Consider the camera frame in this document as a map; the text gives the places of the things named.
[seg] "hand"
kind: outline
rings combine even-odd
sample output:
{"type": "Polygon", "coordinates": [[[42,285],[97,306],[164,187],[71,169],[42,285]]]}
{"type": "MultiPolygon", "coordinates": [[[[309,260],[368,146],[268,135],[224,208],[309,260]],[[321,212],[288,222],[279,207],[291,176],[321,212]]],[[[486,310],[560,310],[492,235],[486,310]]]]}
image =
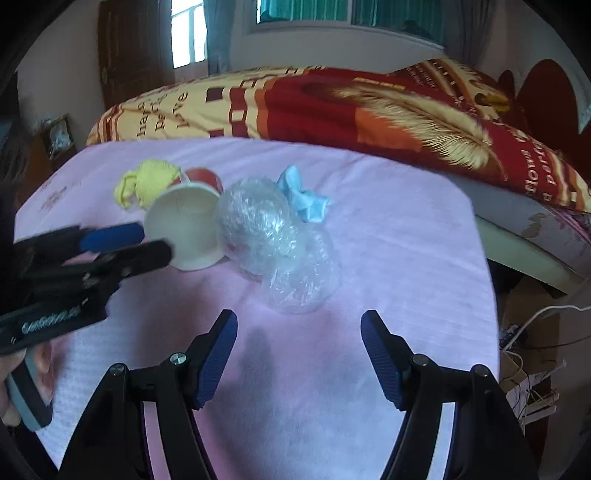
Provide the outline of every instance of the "hand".
{"type": "MultiPolygon", "coordinates": [[[[18,410],[10,402],[6,391],[5,380],[25,358],[25,350],[9,356],[0,356],[0,418],[7,426],[17,426],[21,422],[18,410]]],[[[34,347],[33,361],[39,370],[39,378],[34,378],[43,399],[51,400],[53,396],[54,378],[51,369],[51,344],[42,343],[34,347]]]]}

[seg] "wall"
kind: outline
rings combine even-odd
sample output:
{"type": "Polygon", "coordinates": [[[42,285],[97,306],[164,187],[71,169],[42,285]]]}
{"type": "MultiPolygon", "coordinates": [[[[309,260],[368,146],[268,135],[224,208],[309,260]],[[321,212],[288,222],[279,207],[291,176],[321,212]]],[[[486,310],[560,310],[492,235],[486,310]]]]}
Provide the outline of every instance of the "wall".
{"type": "Polygon", "coordinates": [[[497,80],[507,69],[507,8],[506,0],[497,0],[488,43],[477,68],[497,80]]]}
{"type": "Polygon", "coordinates": [[[100,0],[76,0],[33,44],[18,66],[25,122],[68,113],[81,150],[105,111],[99,80],[96,24],[100,0]]]}
{"type": "Polygon", "coordinates": [[[498,0],[491,36],[480,68],[495,79],[504,70],[511,70],[519,91],[540,60],[555,60],[573,86],[582,130],[591,104],[591,82],[556,31],[523,0],[498,0]]]}
{"type": "Polygon", "coordinates": [[[206,77],[209,74],[207,59],[189,63],[174,69],[175,83],[188,82],[189,80],[206,77]]]}
{"type": "Polygon", "coordinates": [[[233,70],[259,66],[327,65],[369,72],[392,72],[444,56],[432,43],[362,27],[298,28],[250,33],[244,6],[236,0],[230,47],[233,70]]]}

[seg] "bubble wrap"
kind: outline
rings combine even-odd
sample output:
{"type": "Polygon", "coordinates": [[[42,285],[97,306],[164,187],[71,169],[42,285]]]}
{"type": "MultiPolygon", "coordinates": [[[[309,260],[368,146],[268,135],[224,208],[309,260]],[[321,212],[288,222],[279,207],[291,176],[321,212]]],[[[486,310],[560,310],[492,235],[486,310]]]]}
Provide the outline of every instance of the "bubble wrap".
{"type": "Polygon", "coordinates": [[[270,179],[248,178],[220,197],[215,211],[224,253],[261,293],[286,313],[319,308],[339,283],[339,263],[330,236],[303,223],[270,179]]]}

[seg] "gray handle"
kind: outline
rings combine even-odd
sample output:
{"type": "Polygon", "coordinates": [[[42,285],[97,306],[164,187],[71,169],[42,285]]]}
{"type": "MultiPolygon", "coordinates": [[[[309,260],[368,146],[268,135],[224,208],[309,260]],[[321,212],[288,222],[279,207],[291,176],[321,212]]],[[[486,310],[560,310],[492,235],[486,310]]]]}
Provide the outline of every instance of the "gray handle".
{"type": "Polygon", "coordinates": [[[51,401],[44,401],[37,390],[35,384],[37,377],[38,371],[33,361],[33,348],[29,348],[24,361],[6,380],[8,396],[21,414],[25,427],[32,432],[47,427],[53,418],[51,401]]]}

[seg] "pink bed sheet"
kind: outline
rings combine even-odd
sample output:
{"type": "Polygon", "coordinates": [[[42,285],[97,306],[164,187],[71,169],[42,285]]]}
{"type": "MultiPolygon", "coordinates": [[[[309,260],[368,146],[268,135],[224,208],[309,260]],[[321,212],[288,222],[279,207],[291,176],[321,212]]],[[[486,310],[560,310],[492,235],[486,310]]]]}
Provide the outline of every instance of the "pink bed sheet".
{"type": "MultiPolygon", "coordinates": [[[[298,165],[304,186],[332,199],[326,228],[342,282],[318,312],[285,316],[230,262],[124,281],[107,320],[62,342],[54,419],[39,434],[56,464],[109,365],[157,364],[207,331],[223,308],[238,315],[238,340],[196,418],[224,480],[380,477],[402,413],[384,398],[363,347],[367,309],[440,365],[498,371],[495,301],[470,201],[442,176],[391,160],[242,139],[112,142],[83,150],[36,192],[18,212],[17,237],[141,220],[112,192],[147,158],[212,168],[226,186],[248,175],[276,179],[298,165]]],[[[166,479],[154,405],[146,417],[155,478],[166,479]]],[[[430,478],[443,474],[452,420],[446,406],[430,478]]]]}

